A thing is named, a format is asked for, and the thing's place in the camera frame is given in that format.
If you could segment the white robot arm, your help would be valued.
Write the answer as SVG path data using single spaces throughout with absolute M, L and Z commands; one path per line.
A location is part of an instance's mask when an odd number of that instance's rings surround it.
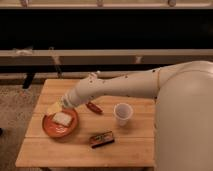
M 156 101 L 155 171 L 213 171 L 213 62 L 186 62 L 112 79 L 92 73 L 47 112 L 106 95 Z

